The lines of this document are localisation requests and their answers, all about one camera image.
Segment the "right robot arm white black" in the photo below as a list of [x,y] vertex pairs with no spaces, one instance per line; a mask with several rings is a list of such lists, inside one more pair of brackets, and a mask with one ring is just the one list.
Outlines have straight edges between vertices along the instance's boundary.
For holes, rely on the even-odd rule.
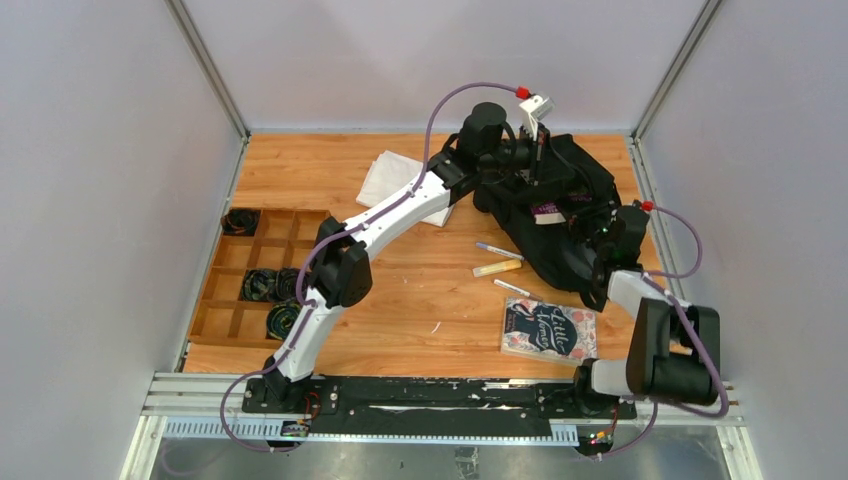
[[639,246],[656,206],[635,201],[614,210],[596,238],[586,306],[621,306],[634,320],[626,359],[588,359],[576,370],[571,403],[596,417],[621,400],[650,398],[704,417],[730,406],[720,378],[720,316],[693,305],[656,282],[638,261]]

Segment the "black student backpack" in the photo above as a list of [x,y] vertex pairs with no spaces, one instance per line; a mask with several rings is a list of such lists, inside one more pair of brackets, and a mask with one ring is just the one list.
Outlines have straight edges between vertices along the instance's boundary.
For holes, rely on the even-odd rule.
[[[649,215],[640,201],[629,205],[622,202],[612,173],[572,135],[553,136],[552,146],[564,163],[563,193],[521,193],[523,182],[516,173],[497,183],[480,185],[473,195],[473,205],[495,219],[543,281],[555,289],[578,294],[587,308],[602,311],[613,272],[643,269],[640,255]],[[531,203],[554,201],[570,193],[590,194],[590,206],[619,206],[614,224],[618,248],[611,255],[575,253],[569,222],[535,223]]]

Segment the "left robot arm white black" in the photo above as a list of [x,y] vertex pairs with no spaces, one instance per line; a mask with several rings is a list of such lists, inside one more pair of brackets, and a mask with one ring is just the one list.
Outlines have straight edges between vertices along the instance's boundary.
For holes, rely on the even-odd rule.
[[307,389],[302,381],[312,375],[340,316],[370,292],[371,263],[387,245],[426,217],[456,204],[484,180],[540,168],[550,137],[541,121],[553,103],[535,94],[519,108],[522,126],[513,131],[500,105],[476,105],[417,177],[355,217],[329,217],[321,224],[295,283],[302,308],[261,372],[268,400],[279,411],[293,413],[304,405]]

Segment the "purple treehouse book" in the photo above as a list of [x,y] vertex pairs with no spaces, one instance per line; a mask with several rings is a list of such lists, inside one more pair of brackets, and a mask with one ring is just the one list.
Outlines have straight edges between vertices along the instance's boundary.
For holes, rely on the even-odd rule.
[[533,202],[530,212],[537,225],[567,223],[572,217],[589,207],[593,197],[588,193],[570,193],[554,201]]

